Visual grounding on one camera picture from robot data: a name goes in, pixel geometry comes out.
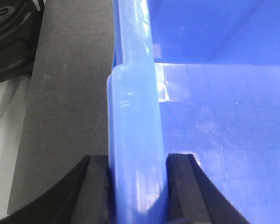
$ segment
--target translucent blue plastic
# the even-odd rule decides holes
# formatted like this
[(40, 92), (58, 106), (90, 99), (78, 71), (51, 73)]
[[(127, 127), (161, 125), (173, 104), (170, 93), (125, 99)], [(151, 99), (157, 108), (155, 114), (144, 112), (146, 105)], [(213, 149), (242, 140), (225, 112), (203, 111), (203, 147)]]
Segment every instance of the translucent blue plastic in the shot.
[(114, 2), (118, 223), (163, 223), (164, 157), (192, 153), (251, 224), (280, 224), (280, 0), (149, 0), (148, 8)]

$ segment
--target dark gray fabric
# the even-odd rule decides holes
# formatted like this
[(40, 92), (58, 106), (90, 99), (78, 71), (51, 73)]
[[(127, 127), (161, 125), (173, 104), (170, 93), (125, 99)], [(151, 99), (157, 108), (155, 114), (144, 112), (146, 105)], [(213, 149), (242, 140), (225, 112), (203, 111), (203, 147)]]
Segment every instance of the dark gray fabric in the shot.
[(111, 0), (47, 0), (8, 213), (35, 200), (85, 154), (107, 154)]

